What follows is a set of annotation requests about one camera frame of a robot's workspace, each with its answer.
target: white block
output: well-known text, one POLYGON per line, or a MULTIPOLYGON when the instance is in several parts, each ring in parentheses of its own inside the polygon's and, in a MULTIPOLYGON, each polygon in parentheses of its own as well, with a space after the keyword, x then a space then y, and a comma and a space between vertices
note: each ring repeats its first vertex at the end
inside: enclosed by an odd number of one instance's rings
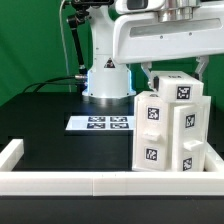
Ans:
POLYGON ((204 101, 201 101, 197 105, 174 107, 173 171, 203 171, 208 117, 204 113, 204 101))
POLYGON ((23 154, 23 140, 13 139, 0 153, 0 171, 12 171, 23 154))
POLYGON ((133 170, 165 170, 168 148, 169 105, 154 92, 135 98, 133 170))
POLYGON ((200 102, 204 84, 184 72, 153 71, 152 80, 159 77, 159 96, 169 103, 200 102))

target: stack of white blocks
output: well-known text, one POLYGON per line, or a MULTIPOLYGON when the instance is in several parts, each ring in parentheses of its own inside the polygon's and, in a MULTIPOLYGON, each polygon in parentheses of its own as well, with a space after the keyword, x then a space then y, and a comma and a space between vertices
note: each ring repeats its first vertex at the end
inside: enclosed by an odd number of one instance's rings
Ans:
POLYGON ((135 97, 133 170, 203 171, 211 98, 183 72, 153 72, 158 92, 135 97))

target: white box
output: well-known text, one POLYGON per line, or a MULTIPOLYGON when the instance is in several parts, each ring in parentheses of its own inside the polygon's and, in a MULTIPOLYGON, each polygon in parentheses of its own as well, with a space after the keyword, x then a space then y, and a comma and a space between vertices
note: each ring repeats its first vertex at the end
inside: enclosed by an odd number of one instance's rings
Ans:
POLYGON ((169 103, 197 103, 203 94, 204 84, 181 71, 152 71, 152 87, 154 77, 159 78, 158 94, 169 103))
POLYGON ((169 104, 154 92, 142 92, 135 98, 133 170, 167 168, 169 104))

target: block face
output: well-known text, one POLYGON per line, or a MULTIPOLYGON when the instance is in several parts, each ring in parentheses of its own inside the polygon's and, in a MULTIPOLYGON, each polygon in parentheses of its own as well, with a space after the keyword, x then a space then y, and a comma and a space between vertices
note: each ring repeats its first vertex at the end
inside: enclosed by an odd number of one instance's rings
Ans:
POLYGON ((174 107, 172 170, 203 171, 204 164, 204 105, 174 107))
POLYGON ((159 78, 159 97, 169 103, 199 103, 203 83, 180 71, 153 71, 159 78))
POLYGON ((143 92, 135 98, 133 169, 166 169, 168 113, 169 105, 154 92, 143 92))

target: black cable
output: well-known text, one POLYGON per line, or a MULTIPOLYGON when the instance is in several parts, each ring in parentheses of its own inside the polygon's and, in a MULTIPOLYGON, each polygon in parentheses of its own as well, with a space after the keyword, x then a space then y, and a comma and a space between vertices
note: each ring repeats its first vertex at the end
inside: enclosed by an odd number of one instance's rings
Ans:
POLYGON ((37 86, 37 85, 59 85, 59 86, 67 86, 67 85, 73 85, 73 86, 76 86, 78 85, 79 83, 53 83, 53 82, 39 82, 39 83, 34 83, 34 84, 31 84, 29 86, 27 86, 23 91, 22 93, 25 93, 29 88, 33 87, 33 86, 37 86))
MULTIPOLYGON (((66 77, 58 77, 58 78, 54 78, 54 79, 49 79, 46 82, 49 83, 49 82, 56 82, 56 81, 61 81, 61 80, 67 80, 67 79, 75 79, 75 76, 71 75, 71 76, 66 76, 66 77)), ((44 83, 40 84, 36 89, 34 89, 33 92, 38 92, 43 86, 46 85, 44 83)))

